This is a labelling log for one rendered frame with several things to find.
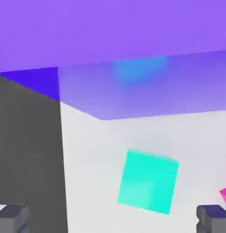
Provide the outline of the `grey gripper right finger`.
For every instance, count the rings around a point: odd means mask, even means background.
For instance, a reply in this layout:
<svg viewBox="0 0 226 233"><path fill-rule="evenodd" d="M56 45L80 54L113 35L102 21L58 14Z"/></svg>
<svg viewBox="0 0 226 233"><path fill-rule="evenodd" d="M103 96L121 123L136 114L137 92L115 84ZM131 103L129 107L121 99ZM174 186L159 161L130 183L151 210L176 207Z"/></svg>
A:
<svg viewBox="0 0 226 233"><path fill-rule="evenodd" d="M226 233L226 210L220 205L199 205L196 216L196 233Z"/></svg>

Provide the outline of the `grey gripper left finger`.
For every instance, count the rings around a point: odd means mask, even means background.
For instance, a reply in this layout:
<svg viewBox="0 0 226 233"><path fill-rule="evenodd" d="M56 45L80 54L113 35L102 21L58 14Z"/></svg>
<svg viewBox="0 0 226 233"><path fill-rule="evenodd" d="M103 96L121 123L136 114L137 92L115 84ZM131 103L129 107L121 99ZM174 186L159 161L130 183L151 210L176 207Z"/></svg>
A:
<svg viewBox="0 0 226 233"><path fill-rule="evenodd" d="M6 205L0 210L0 233L30 233L29 216L26 205Z"/></svg>

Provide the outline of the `large purple box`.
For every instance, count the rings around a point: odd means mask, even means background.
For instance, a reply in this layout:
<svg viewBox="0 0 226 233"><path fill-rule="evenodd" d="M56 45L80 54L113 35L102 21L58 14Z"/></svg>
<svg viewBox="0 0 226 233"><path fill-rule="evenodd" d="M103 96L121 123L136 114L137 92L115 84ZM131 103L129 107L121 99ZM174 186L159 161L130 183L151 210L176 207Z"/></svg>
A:
<svg viewBox="0 0 226 233"><path fill-rule="evenodd" d="M226 111L226 0L0 0L0 75L102 120Z"/></svg>

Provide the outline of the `small cyan cube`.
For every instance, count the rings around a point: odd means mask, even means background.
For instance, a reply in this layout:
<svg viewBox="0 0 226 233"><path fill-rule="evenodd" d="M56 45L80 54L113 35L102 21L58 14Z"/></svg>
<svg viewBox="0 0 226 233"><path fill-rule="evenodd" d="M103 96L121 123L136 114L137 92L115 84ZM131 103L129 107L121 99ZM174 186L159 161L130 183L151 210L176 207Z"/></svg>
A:
<svg viewBox="0 0 226 233"><path fill-rule="evenodd" d="M168 215L178 168L168 156L128 149L117 202Z"/></svg>

